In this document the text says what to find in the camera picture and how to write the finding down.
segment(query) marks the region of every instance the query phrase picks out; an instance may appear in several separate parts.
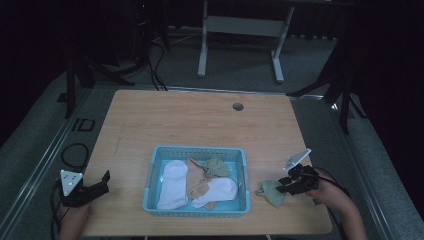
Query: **white cloth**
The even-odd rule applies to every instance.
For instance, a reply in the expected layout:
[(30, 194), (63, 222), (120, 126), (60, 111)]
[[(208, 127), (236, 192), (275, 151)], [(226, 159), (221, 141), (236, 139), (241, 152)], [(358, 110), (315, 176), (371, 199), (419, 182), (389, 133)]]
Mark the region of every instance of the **white cloth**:
[(208, 186), (209, 190), (205, 195), (193, 199), (193, 207), (201, 208), (209, 202), (234, 200), (237, 196), (237, 184), (231, 178), (212, 178)]
[(172, 160), (166, 164), (157, 209), (177, 209), (188, 204), (187, 171), (187, 165), (181, 160)]

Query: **black cable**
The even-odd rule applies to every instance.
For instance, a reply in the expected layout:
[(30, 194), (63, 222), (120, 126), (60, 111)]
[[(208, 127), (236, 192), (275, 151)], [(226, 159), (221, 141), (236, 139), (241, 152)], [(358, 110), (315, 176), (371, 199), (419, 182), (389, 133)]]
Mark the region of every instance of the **black cable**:
[(341, 236), (342, 240), (347, 240), (347, 238), (346, 238), (346, 234), (345, 234), (344, 229), (343, 229), (343, 226), (342, 226), (342, 224), (341, 224), (341, 223), (340, 223), (340, 222), (336, 219), (336, 215), (334, 214), (333, 210), (331, 210), (329, 207), (327, 207), (327, 210), (328, 210), (328, 212), (330, 213), (331, 218), (334, 220), (334, 222), (335, 222), (335, 223), (337, 223), (337, 224), (336, 224), (336, 226), (337, 226), (337, 229), (339, 230), (339, 233), (340, 233), (340, 236)]
[(298, 172), (299, 173), (299, 175), (302, 175), (302, 176), (308, 176), (308, 177), (312, 177), (312, 178), (316, 178), (316, 179), (320, 179), (320, 180), (323, 180), (323, 181), (326, 181), (326, 182), (329, 182), (329, 183), (331, 183), (331, 184), (333, 184), (334, 186), (336, 186), (336, 187), (338, 187), (340, 190), (342, 190), (349, 198), (351, 198), (350, 197), (350, 194), (349, 194), (349, 192), (347, 191), (347, 189), (346, 188), (344, 188), (344, 187), (342, 187), (340, 184), (338, 184), (337, 182), (335, 182), (335, 181), (332, 181), (332, 180), (330, 180), (330, 179), (328, 179), (328, 178), (324, 178), (324, 177), (321, 177), (321, 176), (316, 176), (316, 175), (312, 175), (312, 174), (309, 174), (309, 173), (303, 173), (303, 172), (299, 172), (299, 171), (296, 171), (296, 172)]
[(57, 232), (60, 231), (60, 219), (57, 217), (57, 211), (59, 210), (60, 205), (55, 206), (54, 204), (54, 194), (56, 193), (56, 190), (59, 188), (59, 182), (56, 181), (55, 184), (52, 187), (52, 190), (50, 192), (50, 209), (52, 211), (52, 220), (50, 222), (50, 237), (52, 240), (56, 239), (54, 234), (54, 227), (57, 226)]
[[(84, 163), (81, 166), (70, 164), (70, 163), (66, 162), (66, 160), (65, 160), (65, 153), (66, 153), (66, 151), (68, 151), (71, 147), (75, 147), (75, 146), (82, 146), (84, 148), (84, 150), (85, 150)], [(83, 143), (74, 143), (74, 144), (71, 144), (71, 145), (67, 146), (65, 149), (63, 149), (60, 157), (62, 159), (62, 162), (66, 166), (71, 167), (73, 169), (81, 170), (80, 172), (82, 172), (82, 170), (84, 170), (87, 167), (88, 159), (90, 157), (90, 151), (88, 150), (88, 147), (85, 144), (83, 144)]]
[(337, 180), (336, 180), (336, 178), (329, 171), (325, 170), (324, 168), (315, 167), (315, 166), (313, 168), (314, 169), (318, 169), (318, 170), (324, 172), (325, 174), (327, 174), (328, 176), (330, 176), (333, 179), (334, 182), (338, 183)]
[(160, 48), (161, 49), (161, 55), (160, 55), (160, 57), (159, 57), (159, 60), (158, 60), (158, 62), (156, 63), (156, 66), (155, 66), (155, 68), (153, 69), (153, 65), (152, 65), (152, 62), (150, 61), (150, 58), (147, 58), (147, 63), (148, 63), (148, 65), (149, 65), (149, 68), (150, 68), (150, 77), (151, 77), (151, 79), (152, 79), (152, 83), (153, 83), (153, 85), (155, 86), (155, 88), (156, 88), (156, 90), (158, 90), (159, 91), (159, 87), (158, 87), (158, 84), (159, 84), (159, 86), (160, 86), (160, 90), (163, 90), (163, 91), (168, 91), (168, 89), (166, 88), (166, 86), (165, 86), (165, 84), (164, 84), (164, 82), (163, 82), (163, 80), (162, 80), (162, 78), (157, 74), (157, 72), (158, 72), (158, 67), (159, 67), (159, 64), (160, 64), (160, 62), (162, 61), (162, 58), (163, 58), (163, 55), (164, 55), (164, 49), (159, 45), (159, 44), (156, 44), (156, 43), (153, 43), (152, 44), (153, 46), (156, 46), (156, 47), (158, 47), (158, 48)]
[[(75, 146), (82, 146), (84, 148), (84, 151), (85, 151), (84, 163), (80, 166), (70, 164), (65, 160), (66, 151), (68, 151), (70, 148), (75, 147)], [(66, 166), (73, 168), (74, 171), (82, 172), (87, 167), (89, 155), (90, 155), (90, 153), (89, 153), (88, 147), (85, 144), (74, 143), (74, 144), (67, 146), (66, 148), (64, 148), (62, 150), (61, 160)], [(50, 209), (52, 211), (52, 219), (51, 219), (51, 222), (50, 222), (50, 237), (51, 237), (52, 240), (56, 239), (56, 237), (55, 237), (55, 226), (56, 226), (56, 231), (59, 233), (62, 219), (66, 216), (66, 214), (68, 213), (68, 211), (70, 210), (71, 205), (72, 205), (72, 203), (71, 203), (71, 205), (68, 207), (66, 212), (59, 219), (59, 217), (57, 216), (57, 213), (60, 209), (60, 202), (57, 205), (55, 205), (54, 196), (55, 196), (56, 190), (59, 189), (60, 184), (61, 184), (60, 181), (56, 180), (56, 182), (53, 185), (51, 192), (50, 192)]]

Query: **human arm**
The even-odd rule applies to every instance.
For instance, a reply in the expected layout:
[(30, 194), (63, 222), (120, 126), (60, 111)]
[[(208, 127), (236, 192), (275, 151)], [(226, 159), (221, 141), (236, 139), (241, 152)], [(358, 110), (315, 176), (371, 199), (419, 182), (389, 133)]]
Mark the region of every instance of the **human arm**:
[[(321, 177), (329, 179), (326, 175), (322, 173), (319, 174)], [(349, 240), (367, 239), (365, 227), (358, 208), (340, 188), (328, 181), (320, 179), (318, 189), (308, 191), (305, 194), (315, 198), (340, 214), (341, 224)]]
[(59, 240), (76, 240), (84, 229), (87, 216), (90, 212), (90, 203), (78, 208), (61, 206), (64, 215), (61, 221)]

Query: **metal frame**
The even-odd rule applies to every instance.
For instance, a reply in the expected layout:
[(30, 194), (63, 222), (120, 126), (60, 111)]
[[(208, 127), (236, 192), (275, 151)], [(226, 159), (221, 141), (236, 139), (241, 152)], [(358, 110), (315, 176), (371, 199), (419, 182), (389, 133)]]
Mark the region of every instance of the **metal frame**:
[(208, 56), (207, 34), (208, 32), (222, 32), (235, 34), (249, 34), (257, 36), (278, 37), (277, 48), (271, 51), (272, 64), (274, 66), (275, 80), (284, 82), (281, 70), (280, 54), (289, 30), (294, 7), (290, 7), (285, 21), (261, 20), (249, 18), (234, 18), (208, 15), (208, 0), (203, 1), (203, 27), (202, 48), (200, 50), (199, 68), (197, 75), (206, 75), (206, 61)]

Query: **gray floor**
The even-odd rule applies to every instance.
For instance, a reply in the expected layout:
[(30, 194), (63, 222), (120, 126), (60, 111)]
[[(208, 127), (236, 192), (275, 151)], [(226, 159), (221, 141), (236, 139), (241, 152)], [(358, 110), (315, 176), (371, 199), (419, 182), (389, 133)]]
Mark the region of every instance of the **gray floor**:
[[(225, 36), (212, 35), (206, 76), (198, 78), (200, 39), (197, 35), (183, 41), (172, 38), (171, 42), (175, 43), (171, 45), (171, 52), (165, 53), (158, 74), (170, 90), (189, 88), (285, 94), (314, 82), (335, 44), (334, 41), (318, 39), (288, 39), (281, 56), (286, 81), (279, 84), (274, 81), (270, 61), (270, 51), (275, 47), (276, 39), (260, 39), (256, 43), (252, 38), (239, 39), (250, 43), (227, 44)], [(159, 48), (153, 48), (152, 62), (156, 63), (159, 56)], [(65, 167), (60, 152), (76, 142), (84, 143), (92, 150), (114, 92), (124, 88), (96, 76), (98, 84), (94, 89), (78, 87), (79, 107), (69, 120), (63, 118), (66, 106), (56, 102), (59, 94), (65, 91), (65, 75), (53, 81), (0, 149), (0, 188), (3, 193), (0, 203), (3, 235), (0, 238), (50, 238), (50, 189), (59, 170)], [(125, 78), (137, 83), (135, 89), (153, 90), (146, 70)], [(338, 111), (319, 98), (326, 87), (310, 93), (311, 96), (292, 99), (305, 143), (313, 150), (313, 164), (330, 171), (349, 189), (361, 211), (369, 239), (419, 239), (424, 236), (422, 219), (413, 208), (372, 125), (351, 111), (350, 135), (343, 134), (337, 123)], [(73, 131), (77, 119), (95, 120), (93, 131)], [(83, 159), (78, 150), (70, 156), (75, 163)], [(264, 237), (251, 236), (249, 239), (266, 239)], [(271, 237), (340, 239), (336, 226), (326, 235)]]

